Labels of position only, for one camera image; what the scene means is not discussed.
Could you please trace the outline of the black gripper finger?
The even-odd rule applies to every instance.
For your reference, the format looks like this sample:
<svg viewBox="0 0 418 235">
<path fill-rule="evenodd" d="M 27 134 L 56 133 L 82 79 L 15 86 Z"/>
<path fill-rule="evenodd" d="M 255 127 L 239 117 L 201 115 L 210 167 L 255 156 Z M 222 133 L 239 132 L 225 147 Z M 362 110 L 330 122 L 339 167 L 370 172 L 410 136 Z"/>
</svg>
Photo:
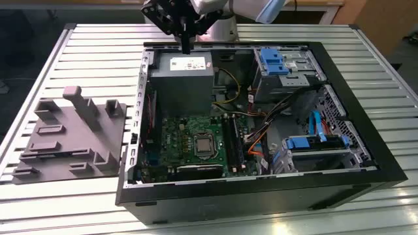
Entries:
<svg viewBox="0 0 418 235">
<path fill-rule="evenodd" d="M 144 16 L 151 20 L 151 22 L 159 27 L 159 29 L 163 31 L 163 25 L 162 25 L 162 7 L 158 5 L 158 0 L 147 0 L 144 2 L 144 5 L 142 7 L 142 13 Z M 178 42 L 180 43 L 182 52 L 183 54 L 187 54 L 187 36 L 178 37 L 174 35 Z"/>
<path fill-rule="evenodd" d="M 194 48 L 194 40 L 197 35 L 203 35 L 217 21 L 215 15 L 203 15 L 199 20 L 187 19 L 187 54 Z"/>
</svg>

